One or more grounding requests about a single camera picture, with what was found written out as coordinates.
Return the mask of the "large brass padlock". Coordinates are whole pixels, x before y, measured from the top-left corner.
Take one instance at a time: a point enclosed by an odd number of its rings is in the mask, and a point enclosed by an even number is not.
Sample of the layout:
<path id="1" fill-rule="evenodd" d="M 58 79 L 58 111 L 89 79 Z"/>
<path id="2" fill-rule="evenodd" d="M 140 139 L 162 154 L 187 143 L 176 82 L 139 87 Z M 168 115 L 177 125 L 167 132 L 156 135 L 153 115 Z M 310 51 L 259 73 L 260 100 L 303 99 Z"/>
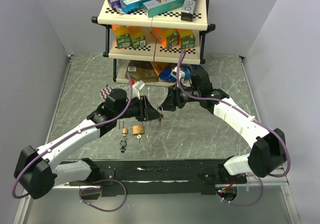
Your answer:
<path id="1" fill-rule="evenodd" d="M 141 121 L 132 127 L 133 135 L 143 135 L 147 134 L 149 131 L 150 121 Z"/>

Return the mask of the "small brass padlock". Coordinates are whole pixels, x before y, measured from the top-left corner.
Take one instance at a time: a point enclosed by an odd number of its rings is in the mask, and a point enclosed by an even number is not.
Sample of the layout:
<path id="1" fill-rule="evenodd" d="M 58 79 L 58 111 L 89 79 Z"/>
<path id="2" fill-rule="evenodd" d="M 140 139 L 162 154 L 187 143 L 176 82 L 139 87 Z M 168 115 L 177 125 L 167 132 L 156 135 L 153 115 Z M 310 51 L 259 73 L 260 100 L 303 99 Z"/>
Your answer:
<path id="1" fill-rule="evenodd" d="M 125 127 L 125 123 L 123 120 L 119 121 L 118 129 L 121 131 L 122 135 L 126 136 L 128 134 L 128 129 Z"/>

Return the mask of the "key with panda keychain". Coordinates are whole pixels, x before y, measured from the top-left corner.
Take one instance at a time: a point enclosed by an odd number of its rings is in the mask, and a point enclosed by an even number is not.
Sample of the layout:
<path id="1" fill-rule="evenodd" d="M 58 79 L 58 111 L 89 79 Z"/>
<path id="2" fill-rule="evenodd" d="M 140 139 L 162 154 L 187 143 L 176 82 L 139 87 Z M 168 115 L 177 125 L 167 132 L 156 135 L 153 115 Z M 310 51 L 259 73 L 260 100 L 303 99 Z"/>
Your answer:
<path id="1" fill-rule="evenodd" d="M 122 139 L 120 140 L 121 153 L 125 153 L 126 148 L 127 148 L 127 136 L 126 136 L 126 134 L 122 134 Z"/>

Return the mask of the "medium brass padlock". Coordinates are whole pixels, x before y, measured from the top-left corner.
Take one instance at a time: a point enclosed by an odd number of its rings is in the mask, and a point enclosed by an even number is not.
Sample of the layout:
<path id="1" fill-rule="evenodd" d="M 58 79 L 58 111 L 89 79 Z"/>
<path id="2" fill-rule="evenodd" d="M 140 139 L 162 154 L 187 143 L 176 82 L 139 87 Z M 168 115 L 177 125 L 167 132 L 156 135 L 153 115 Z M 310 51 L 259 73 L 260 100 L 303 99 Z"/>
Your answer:
<path id="1" fill-rule="evenodd" d="M 163 120 L 163 118 L 164 118 L 162 106 L 159 106 L 159 107 L 157 108 L 157 111 L 160 113 L 160 118 L 158 119 L 158 121 L 161 121 L 161 122 L 162 122 L 162 120 Z"/>

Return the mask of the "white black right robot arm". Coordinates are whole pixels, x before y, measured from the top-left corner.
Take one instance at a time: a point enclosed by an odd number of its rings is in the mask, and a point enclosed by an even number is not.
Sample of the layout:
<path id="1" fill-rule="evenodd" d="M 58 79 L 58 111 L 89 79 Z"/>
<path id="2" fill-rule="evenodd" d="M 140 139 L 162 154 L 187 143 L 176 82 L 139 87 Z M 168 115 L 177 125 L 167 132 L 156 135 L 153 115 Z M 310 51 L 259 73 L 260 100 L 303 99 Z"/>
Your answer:
<path id="1" fill-rule="evenodd" d="M 169 87 L 162 109 L 175 111 L 188 102 L 199 102 L 209 113 L 235 130 L 251 150 L 249 154 L 231 156 L 220 164 L 218 176 L 222 182 L 230 183 L 236 175 L 250 172 L 266 177 L 287 161 L 285 136 L 280 129 L 268 130 L 241 109 L 226 92 L 213 88 L 206 70 L 193 70 L 190 81 L 189 87 L 182 84 Z"/>

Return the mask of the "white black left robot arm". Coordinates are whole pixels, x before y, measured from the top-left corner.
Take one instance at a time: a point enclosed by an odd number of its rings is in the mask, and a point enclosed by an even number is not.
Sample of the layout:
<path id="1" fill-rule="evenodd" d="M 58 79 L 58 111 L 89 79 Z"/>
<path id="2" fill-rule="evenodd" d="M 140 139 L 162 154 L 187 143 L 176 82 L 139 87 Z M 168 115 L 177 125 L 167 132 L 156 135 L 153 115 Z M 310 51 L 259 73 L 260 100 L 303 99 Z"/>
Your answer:
<path id="1" fill-rule="evenodd" d="M 118 119 L 135 118 L 139 122 L 148 122 L 163 117 L 146 96 L 133 97 L 123 89 L 108 89 L 101 94 L 104 101 L 73 130 L 48 144 L 38 148 L 27 146 L 21 151 L 11 191 L 14 198 L 19 198 L 15 191 L 18 184 L 33 199 L 39 199 L 53 187 L 70 181 L 95 184 L 100 169 L 92 160 L 84 158 L 67 164 L 62 161 L 115 128 Z"/>

